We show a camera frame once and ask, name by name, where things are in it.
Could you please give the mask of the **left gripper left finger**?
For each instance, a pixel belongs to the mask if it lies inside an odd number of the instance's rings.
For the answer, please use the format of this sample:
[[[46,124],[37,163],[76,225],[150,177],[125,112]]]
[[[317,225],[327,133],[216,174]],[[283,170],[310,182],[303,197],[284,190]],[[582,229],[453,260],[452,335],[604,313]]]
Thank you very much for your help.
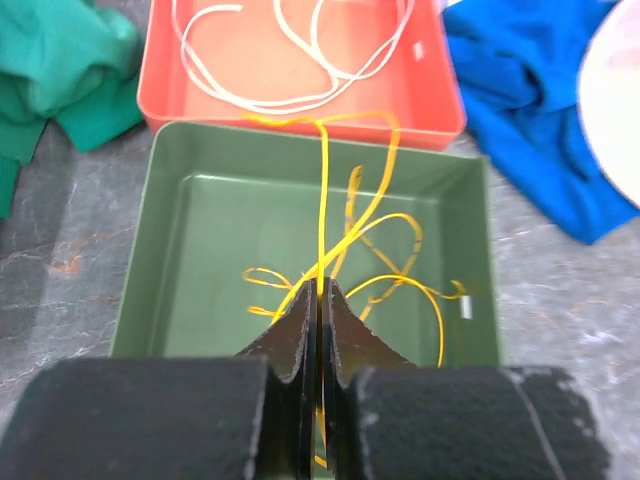
[[[308,479],[316,286],[231,357],[61,361],[25,389],[5,479]]]

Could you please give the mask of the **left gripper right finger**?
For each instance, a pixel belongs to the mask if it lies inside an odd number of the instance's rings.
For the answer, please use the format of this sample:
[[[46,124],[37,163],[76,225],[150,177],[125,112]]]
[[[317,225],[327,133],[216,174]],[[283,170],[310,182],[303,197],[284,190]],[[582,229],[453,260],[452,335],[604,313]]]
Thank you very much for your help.
[[[338,479],[607,479],[578,382],[548,366],[420,367],[351,311],[322,305],[325,438]]]

